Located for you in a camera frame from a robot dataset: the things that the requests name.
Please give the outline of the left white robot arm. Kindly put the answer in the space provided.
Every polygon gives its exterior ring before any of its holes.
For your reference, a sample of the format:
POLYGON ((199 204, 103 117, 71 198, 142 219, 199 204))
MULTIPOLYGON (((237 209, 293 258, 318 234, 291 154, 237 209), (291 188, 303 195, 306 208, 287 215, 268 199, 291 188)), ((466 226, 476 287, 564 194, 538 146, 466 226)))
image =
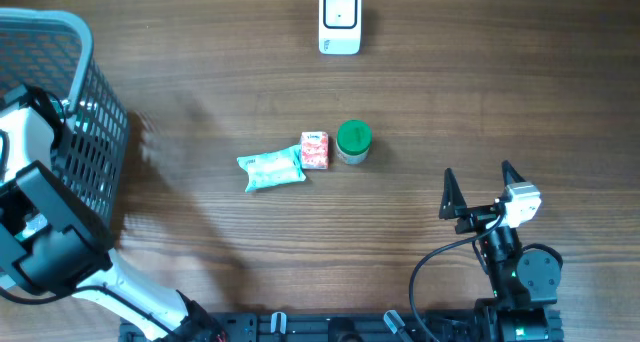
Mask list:
POLYGON ((1 100, 1 268, 25 291, 3 298, 45 305, 68 297, 96 303, 148 341, 225 341, 196 301, 159 285, 124 260, 100 216, 52 171, 69 129, 61 101, 20 85, 1 100))

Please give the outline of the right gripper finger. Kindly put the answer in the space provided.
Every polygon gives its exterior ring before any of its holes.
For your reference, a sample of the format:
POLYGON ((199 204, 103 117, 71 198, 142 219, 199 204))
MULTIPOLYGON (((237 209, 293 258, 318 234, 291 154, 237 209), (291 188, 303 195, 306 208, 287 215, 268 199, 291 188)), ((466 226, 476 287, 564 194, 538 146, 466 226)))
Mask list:
POLYGON ((501 168, 505 186, 525 181, 508 160, 504 160, 501 163, 501 168))
POLYGON ((439 218, 450 220, 467 215, 467 204, 451 168, 444 172, 444 189, 441 199, 439 218))

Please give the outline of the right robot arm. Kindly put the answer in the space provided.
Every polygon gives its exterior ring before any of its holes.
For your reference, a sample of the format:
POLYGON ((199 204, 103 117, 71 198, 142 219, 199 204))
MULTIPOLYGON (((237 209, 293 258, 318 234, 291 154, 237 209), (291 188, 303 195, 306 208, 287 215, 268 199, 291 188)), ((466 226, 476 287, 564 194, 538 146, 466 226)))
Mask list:
POLYGON ((541 193, 508 162, 501 164, 502 194, 489 205, 469 207, 448 168, 439 217, 456 221, 455 232, 470 234, 472 247, 493 290, 476 301, 474 334, 479 341, 560 341, 557 302, 563 259, 543 244, 523 245, 517 229, 531 221, 541 193))

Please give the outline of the teal tissue pack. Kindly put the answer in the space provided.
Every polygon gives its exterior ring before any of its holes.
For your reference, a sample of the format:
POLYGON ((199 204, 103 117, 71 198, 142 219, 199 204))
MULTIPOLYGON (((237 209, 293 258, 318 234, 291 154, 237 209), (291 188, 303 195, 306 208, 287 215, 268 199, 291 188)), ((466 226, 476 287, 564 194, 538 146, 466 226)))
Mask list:
POLYGON ((283 184, 304 182, 300 162, 299 144, 285 149, 237 158, 237 163, 248 175, 246 193, 283 184))

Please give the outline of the green lid jar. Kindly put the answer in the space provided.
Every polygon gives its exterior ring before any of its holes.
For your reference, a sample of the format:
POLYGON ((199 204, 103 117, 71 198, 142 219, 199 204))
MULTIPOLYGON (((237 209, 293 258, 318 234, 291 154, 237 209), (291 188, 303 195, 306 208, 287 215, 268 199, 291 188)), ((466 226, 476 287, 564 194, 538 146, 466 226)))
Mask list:
POLYGON ((348 165, 357 165, 366 159, 373 133, 364 121, 349 120, 340 126, 335 141, 338 158, 348 165))

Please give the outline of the red tissue pack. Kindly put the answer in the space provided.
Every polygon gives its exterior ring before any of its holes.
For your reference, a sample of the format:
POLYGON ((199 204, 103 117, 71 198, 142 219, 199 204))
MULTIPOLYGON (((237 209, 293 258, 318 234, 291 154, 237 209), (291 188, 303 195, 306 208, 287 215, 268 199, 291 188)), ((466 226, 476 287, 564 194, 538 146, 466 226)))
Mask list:
POLYGON ((303 169, 325 170, 329 167, 329 135, 326 132, 302 132, 300 146, 303 169))

